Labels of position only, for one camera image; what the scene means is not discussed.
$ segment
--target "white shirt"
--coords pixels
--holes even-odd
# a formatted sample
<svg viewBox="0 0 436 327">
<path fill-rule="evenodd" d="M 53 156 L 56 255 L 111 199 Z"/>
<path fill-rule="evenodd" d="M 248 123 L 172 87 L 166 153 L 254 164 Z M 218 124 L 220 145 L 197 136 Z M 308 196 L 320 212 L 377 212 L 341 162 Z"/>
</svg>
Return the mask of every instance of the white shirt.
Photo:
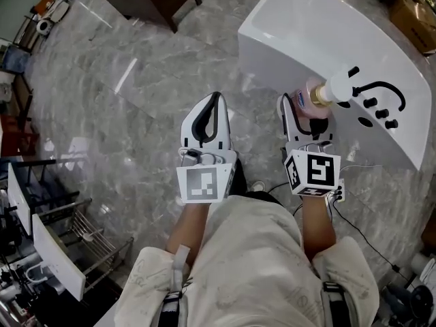
<svg viewBox="0 0 436 327">
<path fill-rule="evenodd" d="M 370 326 L 379 294 L 356 241 L 344 238 L 318 256 L 352 297 L 359 326 Z M 117 327 L 150 326 L 169 292 L 173 257 L 151 247 L 140 252 L 117 304 Z M 321 327 L 321 290 L 293 216 L 278 204 L 231 196 L 211 209 L 183 289 L 187 326 Z"/>
</svg>

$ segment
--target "person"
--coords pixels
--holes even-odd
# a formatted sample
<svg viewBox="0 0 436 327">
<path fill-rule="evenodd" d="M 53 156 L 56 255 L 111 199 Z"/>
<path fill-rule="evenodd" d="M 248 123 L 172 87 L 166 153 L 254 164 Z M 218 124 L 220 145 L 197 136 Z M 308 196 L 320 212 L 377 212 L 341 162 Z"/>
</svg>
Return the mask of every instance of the person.
<svg viewBox="0 0 436 327">
<path fill-rule="evenodd" d="M 166 307 L 174 301 L 163 301 L 177 278 L 173 265 L 181 248 L 189 254 L 176 299 L 186 302 L 181 307 L 187 311 L 171 320 L 167 312 L 176 308 Z M 294 217 L 270 194 L 247 192 L 238 161 L 227 199 L 186 204 L 166 249 L 140 252 L 117 302 L 115 323 L 325 326 L 322 280 L 312 265 L 320 261 L 351 297 L 358 325 L 370 326 L 379 305 L 377 284 L 357 242 L 337 242 L 325 199 L 303 197 L 301 235 Z"/>
</svg>

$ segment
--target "black curved line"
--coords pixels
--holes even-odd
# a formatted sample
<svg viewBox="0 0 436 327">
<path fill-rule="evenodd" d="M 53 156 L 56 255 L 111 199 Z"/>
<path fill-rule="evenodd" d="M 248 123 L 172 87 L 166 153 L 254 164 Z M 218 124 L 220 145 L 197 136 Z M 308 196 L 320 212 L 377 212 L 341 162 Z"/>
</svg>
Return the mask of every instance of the black curved line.
<svg viewBox="0 0 436 327">
<path fill-rule="evenodd" d="M 404 110 L 404 108 L 406 107 L 406 99 L 404 98 L 404 94 L 402 94 L 400 90 L 398 90 L 393 84 L 390 84 L 389 82 L 375 81 L 372 82 L 371 84 L 366 84 L 361 87 L 353 88 L 353 96 L 357 97 L 359 93 L 362 93 L 363 91 L 368 91 L 370 89 L 374 89 L 375 87 L 386 87 L 387 89 L 390 89 L 392 92 L 394 92 L 401 100 L 401 105 L 399 106 L 398 110 L 401 112 Z"/>
<path fill-rule="evenodd" d="M 192 123 L 192 136 L 200 142 L 200 148 L 203 147 L 203 143 L 212 142 L 218 133 L 218 101 L 219 96 L 221 96 L 220 92 L 215 91 L 212 93 L 212 97 L 209 99 L 209 102 L 204 106 L 202 111 L 196 117 L 196 119 Z M 209 137 L 206 133 L 206 126 L 209 123 L 209 119 L 211 118 L 212 110 L 214 110 L 213 116 L 213 133 Z"/>
</svg>

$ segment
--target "wire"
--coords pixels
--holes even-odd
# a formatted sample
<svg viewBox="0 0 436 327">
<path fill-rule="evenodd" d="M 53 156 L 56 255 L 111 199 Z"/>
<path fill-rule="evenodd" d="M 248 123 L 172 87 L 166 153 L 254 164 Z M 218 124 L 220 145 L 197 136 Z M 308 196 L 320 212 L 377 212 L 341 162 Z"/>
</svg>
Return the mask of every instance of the wire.
<svg viewBox="0 0 436 327">
<path fill-rule="evenodd" d="M 348 165 L 348 166 L 343 166 L 340 170 L 339 170 L 339 172 L 342 172 L 342 171 L 344 171 L 346 168 L 349 168 L 349 167 L 363 167 L 363 168 L 365 168 L 365 167 L 383 167 L 382 165 Z"/>
<path fill-rule="evenodd" d="M 385 261 L 387 261 L 387 263 L 389 263 L 389 265 L 392 267 L 393 271 L 396 272 L 397 274 L 399 274 L 402 278 L 404 278 L 404 280 L 406 280 L 407 282 L 409 281 L 409 279 L 407 277 L 405 277 L 403 274 L 401 274 L 400 272 L 400 268 L 395 265 L 392 264 L 384 255 L 382 255 L 371 243 L 369 243 L 367 237 L 360 231 L 360 229 L 358 227 L 356 227 L 351 221 L 349 221 L 347 218 L 345 218 L 344 216 L 342 216 L 341 212 L 339 212 L 339 210 L 336 208 L 336 206 L 334 205 L 335 202 L 338 201 L 339 198 L 334 199 L 334 201 L 332 202 L 332 206 L 333 208 L 336 210 L 336 212 L 338 212 L 338 215 L 340 216 L 340 218 L 342 218 L 344 221 L 346 221 L 348 224 L 350 224 L 354 229 L 356 229 L 360 235 L 362 235 L 363 239 L 365 240 L 365 242 L 368 244 L 368 246 L 370 246 L 370 248 L 372 248 L 375 252 L 377 252 L 380 257 L 382 257 Z"/>
<path fill-rule="evenodd" d="M 307 144 L 307 146 L 309 146 L 309 145 L 318 145 L 318 143 L 309 143 L 309 144 Z M 348 166 L 342 167 L 339 170 L 339 172 L 342 172 L 342 171 L 344 171 L 344 169 L 349 168 L 349 167 L 363 167 L 363 168 L 364 167 L 382 167 L 382 165 L 369 165 L 369 166 L 366 166 L 366 165 L 348 165 Z M 274 189 L 276 189 L 278 187 L 282 187 L 282 186 L 287 185 L 287 184 L 289 184 L 289 181 L 281 183 L 281 184 L 278 184 L 275 187 L 272 187 L 269 191 L 267 191 L 267 193 L 271 193 Z"/>
<path fill-rule="evenodd" d="M 295 215 L 300 208 L 302 208 L 302 204 L 297 207 L 297 209 L 294 211 L 294 213 L 292 215 Z"/>
<path fill-rule="evenodd" d="M 281 184 L 279 184 L 279 185 L 276 185 L 275 187 L 272 187 L 269 191 L 267 191 L 267 193 L 270 193 L 270 192 L 272 192 L 274 189 L 276 189 L 276 188 L 278 188 L 278 187 L 282 187 L 282 186 L 287 185 L 287 184 L 289 184 L 289 182 L 284 182 L 284 183 L 281 183 Z"/>
</svg>

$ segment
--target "cardboard box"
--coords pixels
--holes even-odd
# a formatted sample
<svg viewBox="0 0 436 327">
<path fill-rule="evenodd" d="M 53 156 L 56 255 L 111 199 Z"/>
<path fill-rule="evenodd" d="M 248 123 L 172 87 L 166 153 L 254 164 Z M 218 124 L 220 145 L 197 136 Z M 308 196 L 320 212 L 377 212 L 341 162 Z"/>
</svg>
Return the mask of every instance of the cardboard box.
<svg viewBox="0 0 436 327">
<path fill-rule="evenodd" d="M 396 0 L 390 20 L 421 53 L 436 53 L 436 16 L 426 3 Z"/>
</svg>

